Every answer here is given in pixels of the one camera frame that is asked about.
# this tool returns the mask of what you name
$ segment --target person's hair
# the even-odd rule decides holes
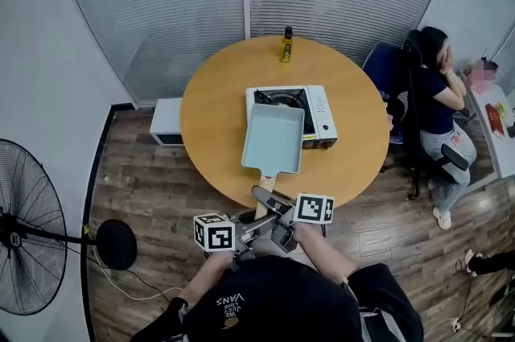
[[[436,56],[442,50],[443,44],[447,39],[447,35],[436,27],[427,26],[420,32],[418,47],[422,55],[422,62],[428,68],[439,69],[436,64]]]

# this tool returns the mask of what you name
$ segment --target gray pants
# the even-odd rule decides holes
[[[458,146],[453,143],[453,140],[456,138],[459,139]],[[421,130],[420,141],[424,150],[435,160],[443,156],[442,145],[444,143],[463,156],[469,166],[476,160],[477,153],[474,143],[456,123],[454,123],[453,131],[445,134],[432,134]],[[465,192],[470,183],[470,171],[468,169],[462,171],[452,163],[443,165],[443,169],[454,178],[455,183],[450,183],[441,177],[437,177],[435,178],[435,188],[431,191],[431,195],[438,209],[447,211],[451,209],[452,205]]]

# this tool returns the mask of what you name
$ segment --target red book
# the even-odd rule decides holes
[[[502,138],[505,135],[505,130],[502,128],[499,112],[497,112],[495,106],[492,106],[489,103],[485,107],[486,113],[488,114],[488,119],[490,121],[490,127],[492,128],[492,133],[495,134],[498,138]]]

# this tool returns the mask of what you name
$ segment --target round wooden table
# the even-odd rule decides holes
[[[383,164],[389,143],[386,109],[369,77],[330,47],[294,37],[290,63],[279,62],[282,36],[247,39],[211,56],[189,82],[180,110],[188,155],[218,191],[250,208],[260,171],[241,165],[247,130],[245,89],[321,84],[338,132],[327,150],[303,150],[300,172],[279,173],[275,190],[335,197],[335,206],[359,195]]]

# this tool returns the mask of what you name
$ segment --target black shorts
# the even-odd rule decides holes
[[[406,342],[423,340],[424,331],[420,316],[411,306],[387,265],[378,263],[357,270],[348,277],[348,286],[356,295],[361,307],[378,307],[390,313]]]

